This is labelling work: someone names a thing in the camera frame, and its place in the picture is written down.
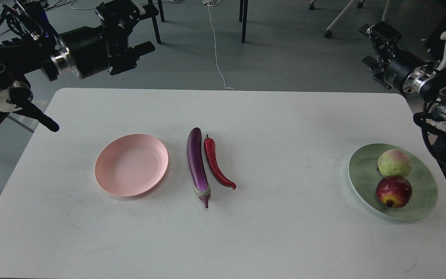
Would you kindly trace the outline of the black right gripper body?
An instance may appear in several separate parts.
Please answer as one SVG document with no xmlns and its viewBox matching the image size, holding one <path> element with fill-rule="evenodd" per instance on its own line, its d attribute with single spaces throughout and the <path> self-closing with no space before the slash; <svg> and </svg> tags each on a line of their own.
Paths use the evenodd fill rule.
<svg viewBox="0 0 446 279">
<path fill-rule="evenodd" d="M 387 89 L 395 89 L 399 94 L 418 93 L 425 95 L 435 83 L 434 64 L 416 53 L 402 50 L 398 41 L 402 34 L 381 21 L 372 26 L 365 24 L 359 32 L 373 45 L 376 57 L 362 59 L 373 79 Z"/>
</svg>

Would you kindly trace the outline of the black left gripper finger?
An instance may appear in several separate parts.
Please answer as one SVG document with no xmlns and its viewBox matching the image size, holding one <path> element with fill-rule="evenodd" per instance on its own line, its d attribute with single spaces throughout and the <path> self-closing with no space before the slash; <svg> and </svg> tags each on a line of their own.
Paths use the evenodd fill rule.
<svg viewBox="0 0 446 279">
<path fill-rule="evenodd" d="M 152 53 L 156 50 L 156 47 L 151 41 L 143 42 L 141 44 L 135 45 L 132 49 L 132 55 L 135 58 L 140 58 L 143 55 Z"/>
</svg>

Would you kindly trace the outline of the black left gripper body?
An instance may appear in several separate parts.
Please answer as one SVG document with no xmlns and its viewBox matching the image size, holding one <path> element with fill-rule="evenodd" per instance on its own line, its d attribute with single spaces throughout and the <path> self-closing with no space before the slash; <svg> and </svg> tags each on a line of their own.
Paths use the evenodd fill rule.
<svg viewBox="0 0 446 279">
<path fill-rule="evenodd" d="M 102 2 L 94 12 L 101 24 L 80 27 L 57 37 L 57 49 L 41 63 L 50 81 L 72 72 L 81 79 L 108 71 L 117 75 L 137 67 L 141 46 L 129 46 L 129 36 L 141 19 L 131 0 Z"/>
</svg>

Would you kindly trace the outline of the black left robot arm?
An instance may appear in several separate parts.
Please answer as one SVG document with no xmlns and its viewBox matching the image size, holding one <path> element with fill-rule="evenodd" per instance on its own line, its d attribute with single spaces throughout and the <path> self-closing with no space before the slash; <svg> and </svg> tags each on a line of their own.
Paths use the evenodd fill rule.
<svg viewBox="0 0 446 279">
<path fill-rule="evenodd" d="M 32 118 L 52 132 L 59 125 L 32 103 L 26 74 L 41 70 L 49 81 L 72 72 L 84 79 L 102 71 L 121 74 L 137 67 L 142 55 L 155 50 L 152 42 L 129 46 L 138 22 L 152 19 L 160 43 L 156 17 L 162 6 L 152 1 L 138 7 L 131 0 L 102 2 L 94 8 L 97 27 L 80 27 L 57 33 L 37 0 L 16 0 L 0 13 L 0 124 L 10 113 Z"/>
</svg>

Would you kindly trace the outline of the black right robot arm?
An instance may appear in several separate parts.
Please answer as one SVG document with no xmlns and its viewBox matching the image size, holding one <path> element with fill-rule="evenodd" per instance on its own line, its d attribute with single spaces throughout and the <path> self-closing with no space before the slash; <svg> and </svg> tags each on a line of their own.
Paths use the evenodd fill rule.
<svg viewBox="0 0 446 279">
<path fill-rule="evenodd" d="M 413 121 L 432 157 L 446 168 L 446 31 L 440 36 L 444 54 L 438 65 L 402 50 L 398 46 L 401 33 L 385 22 L 366 24 L 359 32 L 370 40 L 376 53 L 375 58 L 369 55 L 362 60 L 373 79 L 402 96 L 416 93 L 423 99 L 422 111 L 413 115 Z"/>
</svg>

